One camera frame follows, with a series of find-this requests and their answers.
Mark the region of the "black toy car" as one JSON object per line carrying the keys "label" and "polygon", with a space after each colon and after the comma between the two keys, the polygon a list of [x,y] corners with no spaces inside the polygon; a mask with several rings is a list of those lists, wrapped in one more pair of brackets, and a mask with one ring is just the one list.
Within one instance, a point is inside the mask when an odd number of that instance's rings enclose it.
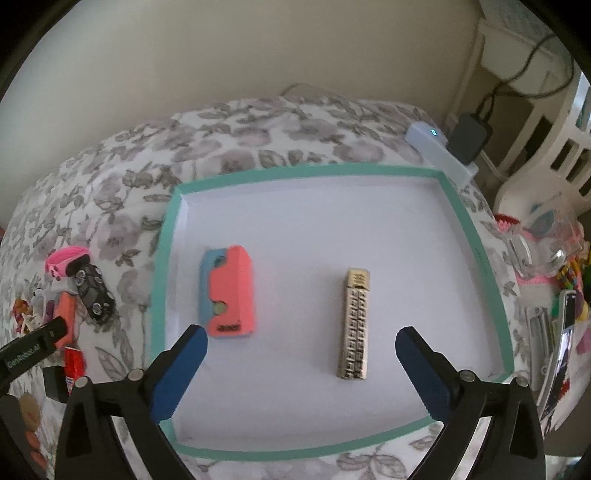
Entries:
{"label": "black toy car", "polygon": [[115,311],[115,298],[107,289],[101,270],[82,255],[66,267],[66,275],[72,278],[78,296],[90,318],[98,325],[105,324]]}

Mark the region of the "pink toy watch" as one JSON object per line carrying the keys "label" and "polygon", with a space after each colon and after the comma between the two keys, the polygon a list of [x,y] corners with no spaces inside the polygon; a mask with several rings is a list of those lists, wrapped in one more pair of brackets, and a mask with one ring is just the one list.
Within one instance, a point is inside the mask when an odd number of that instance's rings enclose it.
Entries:
{"label": "pink toy watch", "polygon": [[81,246],[63,247],[51,253],[44,262],[44,271],[55,280],[72,276],[78,265],[90,261],[89,250]]}

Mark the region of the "gold rhinestone lighter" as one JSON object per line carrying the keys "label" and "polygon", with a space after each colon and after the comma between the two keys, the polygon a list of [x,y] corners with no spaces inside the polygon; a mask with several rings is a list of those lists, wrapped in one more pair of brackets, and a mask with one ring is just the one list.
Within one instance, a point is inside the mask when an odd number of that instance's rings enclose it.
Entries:
{"label": "gold rhinestone lighter", "polygon": [[368,310],[370,272],[349,268],[345,279],[342,344],[338,376],[344,380],[365,380],[368,370]]}

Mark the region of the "coral blue plastic case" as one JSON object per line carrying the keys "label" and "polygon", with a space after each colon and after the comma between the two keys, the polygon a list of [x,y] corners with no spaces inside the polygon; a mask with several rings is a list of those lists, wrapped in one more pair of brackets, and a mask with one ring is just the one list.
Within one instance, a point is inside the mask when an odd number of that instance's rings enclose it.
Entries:
{"label": "coral blue plastic case", "polygon": [[214,338],[249,336],[256,330],[252,259],[242,246],[211,249],[202,256],[198,320]]}

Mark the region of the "pink dog toy figure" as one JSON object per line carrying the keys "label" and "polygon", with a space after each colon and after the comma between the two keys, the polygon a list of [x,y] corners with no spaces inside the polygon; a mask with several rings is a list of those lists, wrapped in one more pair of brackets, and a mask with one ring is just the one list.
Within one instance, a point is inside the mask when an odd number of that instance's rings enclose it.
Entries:
{"label": "pink dog toy figure", "polygon": [[15,331],[18,334],[28,334],[32,328],[30,320],[33,316],[32,306],[24,299],[17,298],[12,307],[12,316],[16,322]]}

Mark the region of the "red white small box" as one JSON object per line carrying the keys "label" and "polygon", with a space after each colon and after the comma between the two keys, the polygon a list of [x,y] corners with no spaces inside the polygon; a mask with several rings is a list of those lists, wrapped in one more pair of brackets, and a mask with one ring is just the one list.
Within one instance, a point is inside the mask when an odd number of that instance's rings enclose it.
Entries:
{"label": "red white small box", "polygon": [[75,382],[85,376],[86,363],[83,352],[75,347],[66,346],[63,351],[64,375],[68,393],[71,393]]}

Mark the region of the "floral grey white blanket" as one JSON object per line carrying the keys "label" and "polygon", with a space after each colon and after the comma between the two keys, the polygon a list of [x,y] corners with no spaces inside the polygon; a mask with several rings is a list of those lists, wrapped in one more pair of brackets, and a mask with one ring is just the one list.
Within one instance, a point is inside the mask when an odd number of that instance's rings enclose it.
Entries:
{"label": "floral grey white blanket", "polygon": [[[46,257],[79,245],[97,254],[118,313],[106,326],[76,307],[76,327],[88,372],[118,380],[147,365],[153,255],[175,187],[197,179],[273,167],[343,162],[422,164],[404,141],[415,121],[435,122],[400,102],[329,97],[276,97],[218,103],[176,113],[117,133],[63,162],[22,194],[1,243],[1,346],[16,336],[17,299],[57,287],[44,273]],[[501,291],[516,374],[531,380],[530,340],[520,308],[516,274],[484,196],[473,183],[459,192]],[[25,421],[40,440],[53,477],[65,406],[46,399],[42,366],[14,381]],[[432,424],[399,439],[339,456],[283,462],[238,463],[181,455],[196,479],[406,479],[440,432]]]}

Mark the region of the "teal white box lid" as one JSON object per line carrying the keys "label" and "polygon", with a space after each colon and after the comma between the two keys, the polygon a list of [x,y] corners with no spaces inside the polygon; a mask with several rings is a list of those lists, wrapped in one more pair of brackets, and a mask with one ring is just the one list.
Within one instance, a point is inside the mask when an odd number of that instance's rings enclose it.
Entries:
{"label": "teal white box lid", "polygon": [[[252,259],[256,330],[213,338],[162,427],[185,455],[315,458],[389,442],[430,419],[394,352],[415,327],[459,369],[515,369],[503,299],[476,226],[437,170],[376,164],[271,168],[179,186],[160,232],[151,351],[198,321],[207,250]],[[345,279],[370,272],[368,370],[339,378]]]}

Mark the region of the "clear plastic container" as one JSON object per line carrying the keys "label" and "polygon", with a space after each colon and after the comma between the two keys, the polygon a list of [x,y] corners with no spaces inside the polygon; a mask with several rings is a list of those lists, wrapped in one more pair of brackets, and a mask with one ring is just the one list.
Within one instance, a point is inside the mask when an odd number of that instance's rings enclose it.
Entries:
{"label": "clear plastic container", "polygon": [[584,249],[574,209],[562,194],[539,204],[505,233],[509,257],[524,279],[552,277]]}

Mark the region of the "black power adapter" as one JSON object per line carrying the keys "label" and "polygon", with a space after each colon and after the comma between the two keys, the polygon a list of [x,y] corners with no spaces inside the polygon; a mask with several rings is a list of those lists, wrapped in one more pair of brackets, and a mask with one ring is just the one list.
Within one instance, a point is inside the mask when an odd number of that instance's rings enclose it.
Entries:
{"label": "black power adapter", "polygon": [[493,133],[489,123],[476,114],[463,113],[449,136],[448,151],[462,164],[472,163]]}

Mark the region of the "white router box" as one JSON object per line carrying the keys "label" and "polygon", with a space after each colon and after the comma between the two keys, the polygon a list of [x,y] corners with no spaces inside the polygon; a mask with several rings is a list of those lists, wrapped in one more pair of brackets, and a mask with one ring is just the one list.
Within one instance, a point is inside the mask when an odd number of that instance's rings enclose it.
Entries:
{"label": "white router box", "polygon": [[426,122],[412,123],[405,134],[405,141],[429,165],[443,172],[459,190],[468,186],[478,173],[479,168],[475,162],[463,164],[458,160],[447,148],[447,137]]}

